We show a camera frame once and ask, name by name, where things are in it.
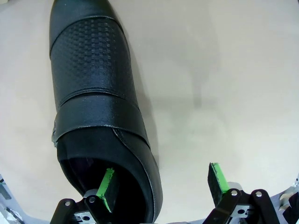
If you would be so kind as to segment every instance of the green pad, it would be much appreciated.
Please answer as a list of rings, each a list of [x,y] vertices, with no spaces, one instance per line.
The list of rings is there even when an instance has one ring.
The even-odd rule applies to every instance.
[[[219,163],[210,163],[207,181],[214,204],[217,206],[223,195],[229,190],[228,182],[223,175]]]
[[[108,168],[96,195],[104,202],[110,213],[113,212],[115,207],[119,187],[117,174],[112,168]]]

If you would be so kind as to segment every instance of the leather strap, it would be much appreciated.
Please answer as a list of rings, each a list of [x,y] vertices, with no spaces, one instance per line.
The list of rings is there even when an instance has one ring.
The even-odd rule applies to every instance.
[[[112,95],[79,96],[67,101],[57,113],[52,141],[56,144],[70,131],[97,126],[131,132],[150,146],[140,110]]]

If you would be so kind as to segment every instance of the beige surface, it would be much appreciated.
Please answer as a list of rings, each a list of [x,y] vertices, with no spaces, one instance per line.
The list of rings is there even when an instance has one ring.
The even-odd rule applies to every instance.
[[[111,0],[131,45],[135,85],[164,204],[157,222],[213,207],[218,161],[250,192],[284,190],[299,172],[299,5],[296,0]],[[55,105],[52,2],[0,6],[0,172],[27,213],[50,219],[79,199],[50,141]]]
[[[4,4],[4,3],[7,3],[8,0],[0,0],[0,4]]]

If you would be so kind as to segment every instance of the black leather shoe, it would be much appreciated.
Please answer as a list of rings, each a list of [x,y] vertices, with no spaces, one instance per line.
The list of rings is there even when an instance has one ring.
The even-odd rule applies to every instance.
[[[53,142],[82,194],[107,168],[120,179],[119,223],[152,223],[162,206],[160,175],[138,108],[126,37],[107,0],[55,0],[50,59],[57,116]]]

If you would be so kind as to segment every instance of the screw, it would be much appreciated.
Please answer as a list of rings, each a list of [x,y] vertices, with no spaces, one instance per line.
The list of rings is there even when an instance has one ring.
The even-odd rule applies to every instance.
[[[94,203],[94,202],[95,202],[95,198],[94,198],[94,197],[90,197],[90,198],[89,198],[89,202],[90,202],[90,203]]]
[[[232,194],[232,196],[237,196],[238,192],[237,192],[236,190],[233,190],[233,191],[231,192],[231,194]]]
[[[262,196],[262,192],[257,191],[257,192],[256,192],[256,196],[257,196],[257,197],[261,197],[261,196]]]
[[[65,206],[70,206],[70,205],[71,205],[71,202],[70,202],[70,201],[66,201],[66,202],[64,203],[64,205],[65,205]]]

